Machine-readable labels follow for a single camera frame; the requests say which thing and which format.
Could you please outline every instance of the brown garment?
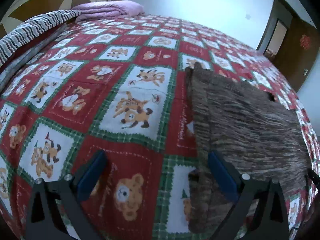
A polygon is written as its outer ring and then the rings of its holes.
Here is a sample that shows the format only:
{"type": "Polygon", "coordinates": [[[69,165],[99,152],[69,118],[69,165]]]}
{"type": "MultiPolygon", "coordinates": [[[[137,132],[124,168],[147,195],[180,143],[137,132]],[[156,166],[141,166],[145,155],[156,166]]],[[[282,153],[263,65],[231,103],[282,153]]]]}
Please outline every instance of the brown garment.
{"type": "Polygon", "coordinates": [[[278,179],[285,198],[292,190],[306,187],[310,158],[294,110],[285,109],[269,93],[247,82],[234,83],[198,64],[186,72],[199,157],[199,169],[189,174],[191,232],[214,230],[232,206],[207,166],[213,149],[240,174],[278,179]]]}

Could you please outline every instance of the striped cloth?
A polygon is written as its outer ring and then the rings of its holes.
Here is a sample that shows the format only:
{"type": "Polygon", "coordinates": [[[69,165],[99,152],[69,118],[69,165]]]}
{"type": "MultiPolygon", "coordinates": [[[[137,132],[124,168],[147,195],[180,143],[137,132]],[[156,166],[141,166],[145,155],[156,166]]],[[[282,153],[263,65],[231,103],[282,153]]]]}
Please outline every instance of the striped cloth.
{"type": "Polygon", "coordinates": [[[58,10],[34,16],[20,24],[0,40],[0,66],[21,46],[47,30],[81,14],[77,10],[58,10]]]}

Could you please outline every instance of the checkered blanket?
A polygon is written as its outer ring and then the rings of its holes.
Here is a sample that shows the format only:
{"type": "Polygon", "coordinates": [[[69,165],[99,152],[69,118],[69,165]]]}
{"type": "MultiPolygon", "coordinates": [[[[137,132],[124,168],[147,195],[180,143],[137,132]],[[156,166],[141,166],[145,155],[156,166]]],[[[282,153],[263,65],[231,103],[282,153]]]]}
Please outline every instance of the checkered blanket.
{"type": "MultiPolygon", "coordinates": [[[[58,180],[103,149],[108,166],[82,207],[106,238],[206,239],[211,232],[188,230],[188,173],[198,159],[184,69],[196,61],[296,109],[318,172],[319,145],[302,104],[257,51],[172,17],[71,23],[1,95],[0,213],[12,231],[24,234],[35,179],[58,180]]],[[[315,191],[287,198],[290,228],[299,225],[315,191]]]]}

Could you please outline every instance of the bed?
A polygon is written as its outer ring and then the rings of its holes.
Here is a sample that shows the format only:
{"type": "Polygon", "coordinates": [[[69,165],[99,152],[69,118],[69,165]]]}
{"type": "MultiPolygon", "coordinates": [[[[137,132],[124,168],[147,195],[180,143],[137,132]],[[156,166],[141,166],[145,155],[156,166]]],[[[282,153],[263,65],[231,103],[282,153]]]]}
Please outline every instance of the bed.
{"type": "MultiPolygon", "coordinates": [[[[77,15],[64,10],[39,16],[47,24],[39,24],[43,30],[38,26],[28,50],[20,51],[27,44],[12,49],[12,33],[0,41],[0,70],[6,73],[0,74],[0,213],[18,238],[35,179],[61,179],[102,149],[108,166],[82,207],[106,239],[207,239],[212,232],[188,230],[188,174],[198,159],[184,70],[195,62],[296,109],[318,173],[319,145],[303,105],[256,50],[174,17],[64,25],[77,15]],[[26,60],[27,52],[34,55],[15,67],[12,62],[26,60]]],[[[286,199],[290,229],[299,226],[315,194],[310,184],[286,199]]],[[[61,214],[78,238],[63,208],[61,214]]]]}

